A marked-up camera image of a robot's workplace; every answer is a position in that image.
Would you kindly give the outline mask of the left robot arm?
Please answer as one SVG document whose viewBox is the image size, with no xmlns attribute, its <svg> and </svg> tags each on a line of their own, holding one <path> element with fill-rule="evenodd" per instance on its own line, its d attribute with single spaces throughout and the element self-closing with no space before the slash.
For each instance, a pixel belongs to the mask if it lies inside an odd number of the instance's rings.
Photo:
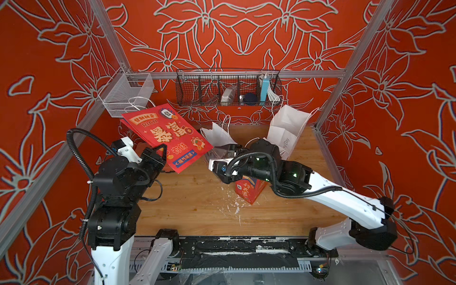
<svg viewBox="0 0 456 285">
<path fill-rule="evenodd" d="M 94 173 L 81 155 L 75 134 L 91 138 L 106 149 L 110 158 Z M 141 214 L 138 203 L 145 201 L 146 190 L 158 183 L 166 164 L 167 146 L 147 147 L 141 154 L 133 142 L 124 137 L 108 145 L 81 128 L 66 133 L 66 142 L 91 187 L 90 202 L 82 222 L 79 239 L 94 267 L 96 285 L 153 285 L 166 259 L 179 252 L 177 230 L 161 229 L 147 250 L 147 257 L 134 277 L 129 266 L 137 222 Z"/>
</svg>

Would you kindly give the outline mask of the red RICH paper bag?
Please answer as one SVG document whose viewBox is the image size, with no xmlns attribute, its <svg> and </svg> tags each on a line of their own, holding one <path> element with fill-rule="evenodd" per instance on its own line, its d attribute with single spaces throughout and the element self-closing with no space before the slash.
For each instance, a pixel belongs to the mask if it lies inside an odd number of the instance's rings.
<svg viewBox="0 0 456 285">
<path fill-rule="evenodd" d="M 181 173 L 213 146 L 168 103 L 155 107 L 127 106 L 123 122 L 152 147 L 166 145 L 166 162 Z"/>
</svg>

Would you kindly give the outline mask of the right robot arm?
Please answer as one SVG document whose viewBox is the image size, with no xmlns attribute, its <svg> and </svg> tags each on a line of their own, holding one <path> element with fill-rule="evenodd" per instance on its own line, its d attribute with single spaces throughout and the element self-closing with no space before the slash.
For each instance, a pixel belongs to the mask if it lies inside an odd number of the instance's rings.
<svg viewBox="0 0 456 285">
<path fill-rule="evenodd" d="M 332 251 L 358 244 L 374 251 L 392 249 L 398 238 L 397 228 L 406 225 L 394 216 L 388 197 L 371 198 L 348 190 L 296 161 L 281 158 L 279 147 L 261 139 L 249 148 L 238 144 L 222 146 L 226 153 L 210 159 L 209 170 L 223 183 L 231 184 L 243 177 L 268 182 L 276 196 L 309 199 L 346 216 L 340 223 L 311 229 L 307 247 Z"/>
</svg>

